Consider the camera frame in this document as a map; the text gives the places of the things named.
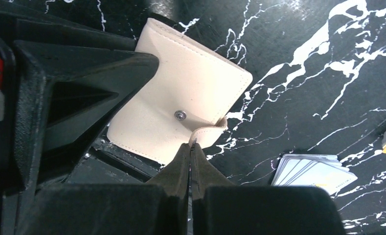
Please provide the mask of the beige card holder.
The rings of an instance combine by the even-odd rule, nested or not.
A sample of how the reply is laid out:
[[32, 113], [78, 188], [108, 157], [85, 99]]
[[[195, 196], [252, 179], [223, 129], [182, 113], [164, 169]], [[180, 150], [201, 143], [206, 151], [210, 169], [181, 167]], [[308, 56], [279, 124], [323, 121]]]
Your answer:
[[153, 18], [147, 20], [136, 51], [156, 56], [159, 67], [113, 117], [108, 139], [163, 165], [183, 143], [212, 146], [226, 130], [226, 114], [252, 82], [252, 74]]

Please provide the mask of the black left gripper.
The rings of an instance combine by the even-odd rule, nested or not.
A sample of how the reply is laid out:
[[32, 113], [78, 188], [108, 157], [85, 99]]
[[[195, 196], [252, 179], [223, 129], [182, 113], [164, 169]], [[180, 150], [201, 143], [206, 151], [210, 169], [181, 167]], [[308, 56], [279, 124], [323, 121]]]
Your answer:
[[19, 192], [36, 185], [41, 157], [82, 156], [159, 66], [127, 50], [23, 40], [14, 49], [19, 83], [0, 37], [0, 235], [15, 234]]

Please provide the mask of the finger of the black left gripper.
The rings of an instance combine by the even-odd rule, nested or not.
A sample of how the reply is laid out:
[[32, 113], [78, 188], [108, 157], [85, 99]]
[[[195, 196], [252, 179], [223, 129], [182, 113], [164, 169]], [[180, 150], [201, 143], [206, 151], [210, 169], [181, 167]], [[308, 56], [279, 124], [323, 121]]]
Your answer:
[[0, 37], [63, 46], [135, 50], [134, 39], [88, 28], [23, 7], [0, 6]]

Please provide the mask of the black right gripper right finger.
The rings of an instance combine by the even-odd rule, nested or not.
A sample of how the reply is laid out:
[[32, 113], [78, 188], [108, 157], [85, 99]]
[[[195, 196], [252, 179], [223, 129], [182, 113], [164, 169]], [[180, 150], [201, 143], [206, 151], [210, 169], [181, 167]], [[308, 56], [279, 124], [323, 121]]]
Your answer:
[[191, 146], [196, 235], [343, 235], [330, 196], [314, 187], [236, 186]]

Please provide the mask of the white card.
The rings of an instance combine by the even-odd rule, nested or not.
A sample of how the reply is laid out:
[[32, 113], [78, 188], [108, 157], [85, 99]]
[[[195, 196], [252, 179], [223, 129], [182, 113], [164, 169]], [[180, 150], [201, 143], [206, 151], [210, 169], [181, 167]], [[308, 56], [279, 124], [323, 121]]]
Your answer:
[[317, 187], [332, 195], [357, 179], [336, 155], [285, 154], [271, 185]]

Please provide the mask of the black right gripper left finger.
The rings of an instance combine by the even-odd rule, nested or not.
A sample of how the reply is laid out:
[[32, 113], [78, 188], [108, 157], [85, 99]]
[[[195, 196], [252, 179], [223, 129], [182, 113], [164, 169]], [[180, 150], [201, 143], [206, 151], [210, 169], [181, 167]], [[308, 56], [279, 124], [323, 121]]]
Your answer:
[[61, 184], [41, 190], [20, 235], [184, 235], [190, 146], [144, 184]]

